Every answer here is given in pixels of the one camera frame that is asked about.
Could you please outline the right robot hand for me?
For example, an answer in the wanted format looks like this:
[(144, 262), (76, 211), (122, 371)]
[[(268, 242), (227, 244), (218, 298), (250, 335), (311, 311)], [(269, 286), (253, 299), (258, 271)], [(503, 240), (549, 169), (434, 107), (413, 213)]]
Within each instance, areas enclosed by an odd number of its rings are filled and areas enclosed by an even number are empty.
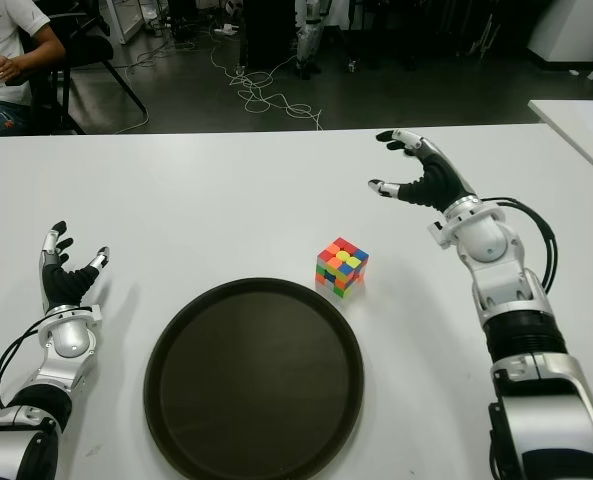
[(369, 187), (378, 195), (441, 213), (463, 198), (477, 196), (447, 156), (426, 137), (406, 129), (393, 129), (378, 133), (376, 140), (385, 143), (388, 150), (401, 150), (407, 157), (417, 159), (423, 170), (422, 176), (411, 183), (370, 180)]

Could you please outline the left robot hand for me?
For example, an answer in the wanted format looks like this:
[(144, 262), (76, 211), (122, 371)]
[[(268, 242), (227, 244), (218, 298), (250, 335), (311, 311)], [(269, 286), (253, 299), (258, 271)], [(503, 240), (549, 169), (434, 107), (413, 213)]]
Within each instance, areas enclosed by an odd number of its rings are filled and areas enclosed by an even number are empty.
[(39, 274), (44, 314), (59, 308), (78, 308), (85, 294), (94, 285), (110, 259), (110, 249), (105, 246), (83, 268), (66, 271), (69, 259), (65, 250), (73, 245), (72, 238), (62, 239), (67, 223), (59, 221), (46, 234), (39, 257)]

